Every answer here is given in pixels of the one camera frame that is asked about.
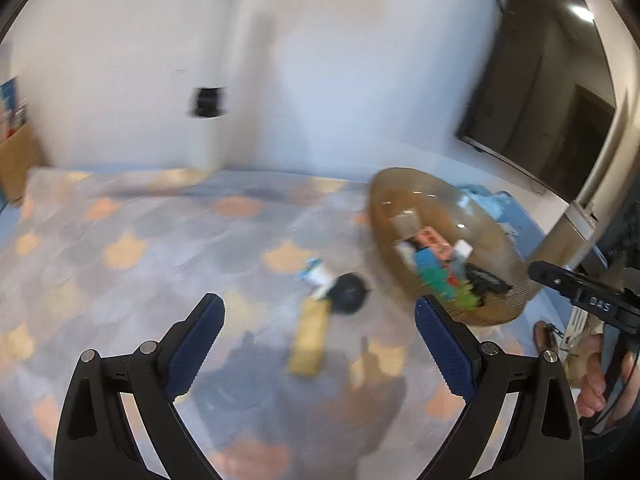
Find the person right hand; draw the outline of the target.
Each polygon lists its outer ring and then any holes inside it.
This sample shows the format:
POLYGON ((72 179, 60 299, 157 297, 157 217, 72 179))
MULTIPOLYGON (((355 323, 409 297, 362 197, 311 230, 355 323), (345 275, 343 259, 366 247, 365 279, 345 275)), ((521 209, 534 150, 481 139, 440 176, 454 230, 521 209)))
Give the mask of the person right hand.
MULTIPOLYGON (((576 400, 576 410, 580 416, 591 417, 602 412, 605 408, 605 376, 601 367, 603 339, 601 335, 591 335, 580 345, 587 352, 588 360, 585 375, 579 383, 580 393, 576 400)), ((620 366, 623 382, 627 385, 620 394, 620 400, 612 409, 606 420, 606 426, 611 427, 625 417, 634 406, 639 393, 639 367, 634 352, 628 352, 620 366)))

